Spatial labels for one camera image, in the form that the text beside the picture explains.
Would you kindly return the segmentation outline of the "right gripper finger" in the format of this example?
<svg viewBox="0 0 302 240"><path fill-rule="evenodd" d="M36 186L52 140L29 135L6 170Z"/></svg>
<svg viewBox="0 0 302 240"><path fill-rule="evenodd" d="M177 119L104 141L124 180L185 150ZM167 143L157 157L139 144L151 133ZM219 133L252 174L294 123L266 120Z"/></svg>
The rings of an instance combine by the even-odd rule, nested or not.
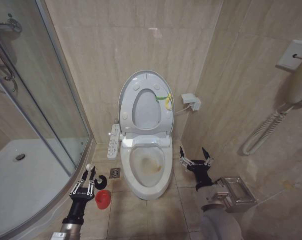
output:
<svg viewBox="0 0 302 240"><path fill-rule="evenodd" d="M179 158L179 162L186 168L188 166L193 166L194 162L189 160L183 152L182 147L180 147L180 158Z"/></svg>
<svg viewBox="0 0 302 240"><path fill-rule="evenodd" d="M211 166L211 163L214 161L214 158L210 156L210 154L205 150L205 148L202 148L204 158L205 158L205 165Z"/></svg>

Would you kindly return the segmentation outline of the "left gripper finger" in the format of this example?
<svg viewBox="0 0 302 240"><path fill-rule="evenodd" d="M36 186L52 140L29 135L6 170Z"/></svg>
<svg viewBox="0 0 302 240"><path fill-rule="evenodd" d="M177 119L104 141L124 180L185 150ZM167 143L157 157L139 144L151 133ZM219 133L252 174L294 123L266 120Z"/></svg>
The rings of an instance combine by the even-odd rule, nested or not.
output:
<svg viewBox="0 0 302 240"><path fill-rule="evenodd" d="M88 171L86 170L84 171L82 178L74 185L72 191L69 193L70 196L77 193L78 188L81 187L84 184L85 180L87 179L87 175L88 175Z"/></svg>
<svg viewBox="0 0 302 240"><path fill-rule="evenodd" d="M89 185L88 185L88 196L92 196L93 195L93 189L94 189L94 177L95 177L96 172L95 171L91 171L91 175L89 178Z"/></svg>

